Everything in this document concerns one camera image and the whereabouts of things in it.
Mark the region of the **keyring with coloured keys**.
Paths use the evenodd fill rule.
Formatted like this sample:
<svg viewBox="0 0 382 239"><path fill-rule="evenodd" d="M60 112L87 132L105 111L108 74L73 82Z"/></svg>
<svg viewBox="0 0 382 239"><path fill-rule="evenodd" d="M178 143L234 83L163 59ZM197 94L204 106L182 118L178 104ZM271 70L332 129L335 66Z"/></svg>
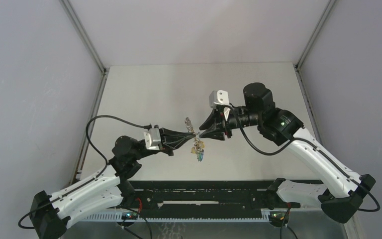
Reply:
<svg viewBox="0 0 382 239"><path fill-rule="evenodd" d="M189 117L185 118L185 125L188 132L194 135L191 153L196 155L198 162L202 162L204 157L204 142L200 140L200 133L194 130L193 124Z"/></svg>

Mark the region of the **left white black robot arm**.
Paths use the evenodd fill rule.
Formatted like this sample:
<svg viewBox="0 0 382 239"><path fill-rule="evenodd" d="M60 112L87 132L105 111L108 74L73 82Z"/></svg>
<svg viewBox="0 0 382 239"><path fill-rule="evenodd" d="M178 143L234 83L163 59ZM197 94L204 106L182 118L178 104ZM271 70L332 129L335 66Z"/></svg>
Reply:
<svg viewBox="0 0 382 239"><path fill-rule="evenodd" d="M172 156L193 138L192 132L157 127L144 132L142 140L120 136L112 149L114 157L103 168L65 189L34 196L29 218L38 237L58 239L75 223L103 209L131 207L136 195L129 179L142 167L139 160L159 152Z"/></svg>

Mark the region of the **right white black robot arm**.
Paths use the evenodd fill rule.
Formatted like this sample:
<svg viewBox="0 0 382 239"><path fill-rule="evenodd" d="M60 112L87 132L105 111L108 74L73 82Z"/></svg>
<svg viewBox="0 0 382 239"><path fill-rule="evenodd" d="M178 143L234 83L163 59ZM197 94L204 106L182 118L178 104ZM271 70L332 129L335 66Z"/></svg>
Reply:
<svg viewBox="0 0 382 239"><path fill-rule="evenodd" d="M342 224L362 210L365 196L371 194L376 183L374 177L360 175L340 162L297 116L276 107L271 90L264 84L246 85L243 96L245 104L235 107L226 91L213 91L209 96L212 111L200 126L200 136L225 140L234 129L256 126L264 138L279 146L280 151L296 156L320 179L320 184L276 179L267 189L270 209L284 203L319 207L329 218Z"/></svg>

